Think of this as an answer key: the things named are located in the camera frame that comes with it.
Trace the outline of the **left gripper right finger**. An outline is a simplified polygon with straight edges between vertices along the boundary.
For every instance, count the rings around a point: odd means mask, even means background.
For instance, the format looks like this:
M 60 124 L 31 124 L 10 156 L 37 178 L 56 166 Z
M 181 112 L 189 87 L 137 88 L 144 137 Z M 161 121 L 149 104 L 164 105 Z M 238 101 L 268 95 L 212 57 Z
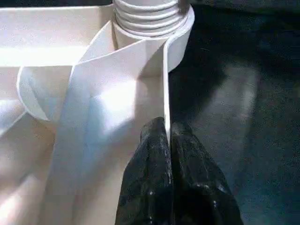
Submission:
M 172 124 L 171 151 L 176 224 L 240 225 L 223 172 L 189 125 Z

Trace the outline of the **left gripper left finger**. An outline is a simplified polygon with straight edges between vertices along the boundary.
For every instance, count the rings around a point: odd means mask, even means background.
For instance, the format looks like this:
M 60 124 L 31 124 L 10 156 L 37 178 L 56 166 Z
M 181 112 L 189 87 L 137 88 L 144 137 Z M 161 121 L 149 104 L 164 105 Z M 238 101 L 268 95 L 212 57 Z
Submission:
M 141 129 L 140 143 L 123 174 L 116 224 L 173 224 L 171 154 L 162 117 Z

